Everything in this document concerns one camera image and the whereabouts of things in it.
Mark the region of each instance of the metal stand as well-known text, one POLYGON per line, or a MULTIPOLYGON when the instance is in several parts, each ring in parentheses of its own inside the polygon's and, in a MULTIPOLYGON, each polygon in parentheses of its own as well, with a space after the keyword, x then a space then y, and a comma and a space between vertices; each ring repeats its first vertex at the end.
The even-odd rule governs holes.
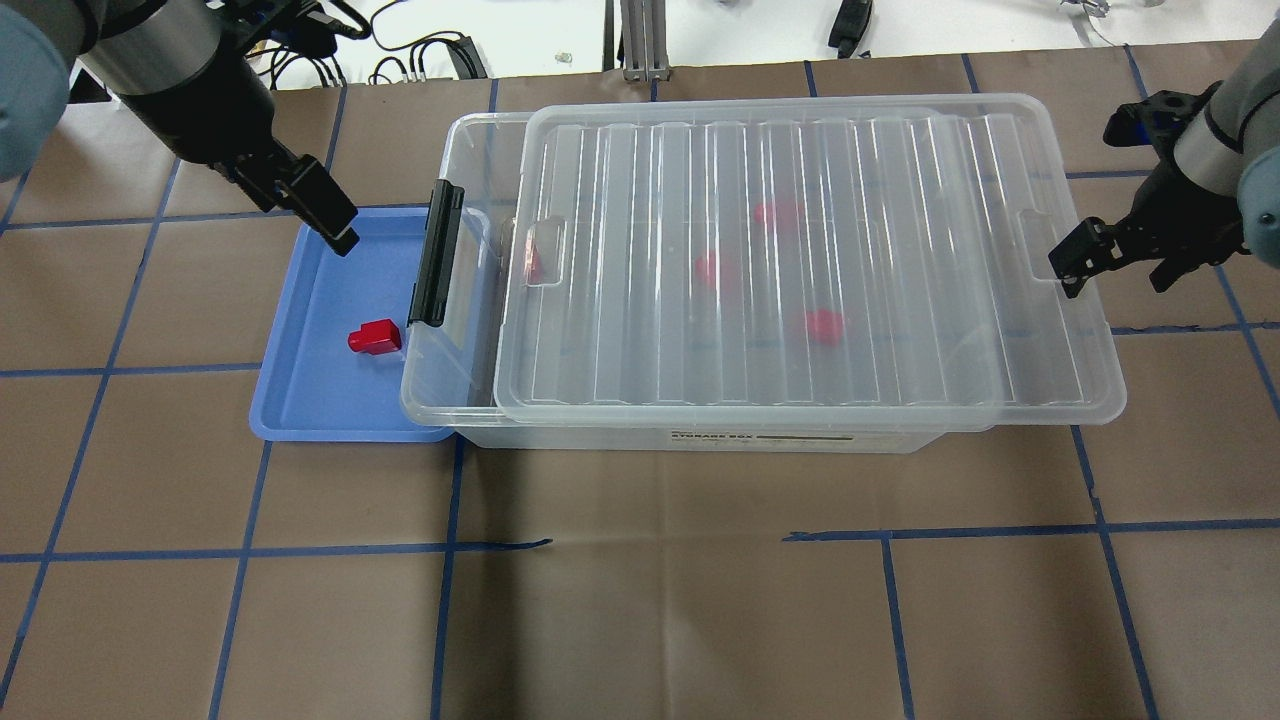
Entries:
POLYGON ((666 0, 622 0, 622 77, 667 79, 666 0))

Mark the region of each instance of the grid line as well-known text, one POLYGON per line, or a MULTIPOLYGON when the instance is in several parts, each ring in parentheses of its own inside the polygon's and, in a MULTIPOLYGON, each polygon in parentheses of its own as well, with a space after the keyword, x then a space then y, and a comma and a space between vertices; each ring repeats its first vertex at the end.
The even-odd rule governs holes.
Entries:
POLYGON ((978 76, 973 72, 973 60, 969 59, 969 54, 961 53, 960 61, 964 64, 964 77, 969 79, 969 92, 982 92, 978 88, 978 76))
POLYGON ((804 61, 804 81, 809 86, 809 97, 818 96, 818 83, 813 79, 813 63, 809 60, 804 61))
POLYGON ((1229 325, 1151 325, 1147 328, 1111 328, 1111 334, 1124 337, 1135 334, 1234 333, 1239 331, 1240 325, 1231 323, 1229 325))
POLYGON ((1134 674, 1138 676, 1142 703, 1147 708, 1148 720, 1160 720, 1156 694, 1151 689, 1151 678, 1147 676, 1147 661, 1143 660, 1142 646, 1138 643, 1138 630, 1133 625, 1133 614, 1129 611, 1129 596, 1125 593, 1124 579, 1120 577, 1120 565, 1116 562, 1115 547, 1111 544, 1111 532, 1107 528, 1106 514, 1102 511, 1102 500, 1097 495, 1093 466, 1089 464, 1089 452, 1084 447, 1084 434, 1079 425, 1071 425, 1071 438, 1075 441, 1075 455, 1080 461, 1080 475, 1084 478, 1084 487, 1089 493, 1089 505, 1093 507, 1098 539, 1102 543, 1102 556, 1107 564, 1107 575, 1111 577, 1111 591, 1115 593, 1116 605, 1120 609, 1120 625, 1124 628, 1124 637, 1129 643, 1129 657, 1133 660, 1134 674))
POLYGON ((1262 379, 1262 387, 1267 391, 1267 398, 1271 400, 1271 409, 1275 411, 1276 418, 1280 418, 1280 395, 1276 393, 1276 386, 1271 380, 1271 370, 1267 369, 1267 361, 1262 357, 1262 351, 1258 348, 1258 341, 1253 337, 1253 328, 1244 319, 1244 309, 1240 306, 1239 299, 1235 297, 1235 290, 1231 288, 1231 281, 1226 277, 1226 270, 1221 265, 1213 268, 1217 273, 1217 282, 1222 286, 1222 292, 1226 293, 1226 301, 1231 305, 1231 313, 1235 314, 1235 322, 1240 333, 1244 336, 1244 343, 1249 347, 1249 355, 1253 356, 1253 364, 1258 368, 1258 375, 1262 379))
POLYGON ((218 719, 223 705, 227 664, 232 656, 232 642, 236 638, 236 620, 239 618, 239 603, 244 594, 244 574, 248 571, 248 551, 253 547, 253 533, 257 529, 257 511, 262 505, 262 486, 266 483, 266 469, 271 462, 271 441, 262 441, 262 456, 259 459, 257 477, 253 479, 253 497, 250 500, 248 519, 244 521, 244 539, 241 542, 239 557, 236 562, 236 584, 232 587, 232 602, 227 609, 227 626, 223 630, 223 644, 218 652, 214 691, 209 700, 209 720, 218 719))
POLYGON ((160 232, 160 218, 164 217, 164 209, 169 204, 169 196, 173 193, 174 181, 178 178, 179 163, 180 160, 174 158, 173 164, 169 168, 169 179, 165 183, 164 193, 160 196, 160 205, 156 208, 155 215, 152 217, 151 232, 147 233, 147 242, 142 249, 142 259, 133 275, 133 286, 129 288, 129 297, 124 302, 124 311, 120 315, 120 323, 115 331, 115 338, 111 341, 111 352, 106 356, 106 368, 104 369, 102 378, 97 383, 97 392, 93 395, 93 404, 90 406, 88 418, 84 421, 84 430, 81 433, 81 441, 76 448, 76 459, 72 462, 72 469, 67 478, 67 487, 63 489, 63 497, 58 505, 58 512, 54 515, 52 527, 49 530, 49 539, 45 543, 45 552, 40 560, 40 569, 36 571, 36 580, 32 583, 31 594, 27 598, 27 607, 23 611, 22 623, 18 625, 18 637, 14 638, 14 646, 10 652, 9 664, 5 666, 5 674, 0 678, 0 708, 4 707, 5 698, 9 696, 13 674, 22 655, 22 644, 26 642, 27 630, 31 628, 31 619, 35 615, 36 603, 40 601, 40 591, 44 588, 45 577, 49 574, 49 565, 52 561, 54 547, 58 544, 58 536, 61 533, 63 523, 67 519, 67 510, 70 507, 72 495, 76 492, 76 483, 79 479, 79 471, 84 464, 84 455, 88 451, 88 442, 93 434, 93 425, 97 423, 99 413, 102 409, 102 398, 106 395, 106 386, 111 379, 110 372, 115 368, 115 360, 120 355, 120 346, 124 343, 124 333, 129 327, 129 316, 133 314, 133 305, 138 299, 138 290, 142 287, 142 277, 146 274, 147 264, 151 260, 151 251, 155 249, 156 234, 160 232))
POLYGON ((329 150, 324 156, 324 169, 333 172, 333 156, 338 152, 338 133, 342 131, 342 115, 347 110, 347 86, 338 94, 338 109, 333 114, 333 131, 329 133, 329 150))
POLYGON ((65 378, 86 375, 180 375, 187 373, 233 373, 260 370, 261 363, 212 363, 209 365, 141 365, 137 368, 47 368, 0 370, 0 378, 65 378))
POLYGON ((897 577, 893 573, 893 550, 888 538, 881 538, 881 561, 884 565, 884 593, 888 596, 888 624, 893 633, 893 656, 897 660, 897 684, 902 693, 902 716, 915 720, 911 698, 911 674, 906 665, 906 641, 902 637, 902 612, 897 603, 897 577))
POLYGON ((22 173, 18 178, 18 184, 13 187, 13 196, 9 197, 9 206, 4 209, 4 215, 0 215, 0 236, 4 231, 9 228, 9 220, 13 219, 13 211, 18 208, 18 199, 22 197, 23 188, 27 187, 27 178, 31 177, 31 170, 22 173))
POLYGON ((41 231, 54 228, 100 228, 106 225, 150 225, 151 218, 111 218, 105 220, 46 220, 38 223, 13 223, 12 231, 41 231))
MULTIPOLYGON (((454 552, 515 552, 550 544, 550 538, 530 542, 404 542, 378 544, 319 544, 253 547, 248 557, 344 557, 349 555, 443 555, 454 552)), ((86 550, 55 552, 50 562, 123 562, 129 560, 229 560, 241 556, 241 548, 210 547, 188 550, 86 550)), ((45 560, 40 552, 0 555, 0 565, 32 564, 45 560)))
POLYGON ((1147 83, 1142 79, 1142 68, 1138 67, 1138 59, 1133 55, 1133 47, 1128 42, 1124 44, 1124 55, 1129 59, 1129 72, 1133 74, 1133 83, 1138 86, 1138 96, 1146 100, 1151 95, 1147 92, 1147 83))
MULTIPOLYGON (((1194 532, 1233 532, 1233 530, 1280 530, 1280 518, 1228 518, 1216 520, 1135 520, 1106 523, 1105 529, 1112 534, 1135 533, 1194 533, 1194 532)), ((1044 536, 1096 534, 1097 524, 1065 525, 986 525, 954 528, 895 528, 861 530, 818 530, 792 532, 781 542, 879 542, 915 539, 963 539, 963 538, 1021 538, 1044 536)), ((552 538, 529 542, 410 542, 376 544, 326 544, 326 546, 274 546, 255 547, 248 552, 253 557, 340 557, 347 555, 439 555, 449 550, 454 552, 513 552, 534 550, 550 544, 552 538)), ((47 556, 50 562, 119 562, 129 560, 225 560, 239 557, 234 547, 178 548, 178 550, 90 550, 76 552, 54 552, 47 556)), ((46 560, 41 552, 13 552, 0 555, 0 565, 32 564, 46 560)))
POLYGON ((444 656, 448 647, 449 605, 453 596, 453 560, 458 542, 458 509, 462 505, 462 461, 467 441, 453 438, 453 488, 449 495, 449 525, 445 532, 444 569, 440 573, 440 602, 435 619, 435 661, 431 665, 431 720, 440 720, 444 701, 444 656))

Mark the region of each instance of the transparent lid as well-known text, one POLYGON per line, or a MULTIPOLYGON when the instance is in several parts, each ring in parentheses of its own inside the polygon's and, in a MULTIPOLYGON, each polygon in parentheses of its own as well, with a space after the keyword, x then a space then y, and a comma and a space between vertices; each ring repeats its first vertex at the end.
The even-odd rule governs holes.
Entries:
POLYGON ((525 135, 493 396, 541 425, 1103 423, 1125 402, 1021 95, 554 106, 525 135))

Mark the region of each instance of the red block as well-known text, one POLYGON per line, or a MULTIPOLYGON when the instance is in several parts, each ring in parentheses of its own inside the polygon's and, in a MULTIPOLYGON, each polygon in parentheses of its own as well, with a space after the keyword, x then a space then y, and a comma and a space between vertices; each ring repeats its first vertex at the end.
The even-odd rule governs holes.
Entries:
POLYGON ((352 352, 383 355, 401 348, 399 328, 389 318, 361 323, 360 329, 347 336, 352 352))
POLYGON ((804 329, 809 340, 836 346, 845 338, 845 316, 835 310, 810 310, 804 314, 804 329))

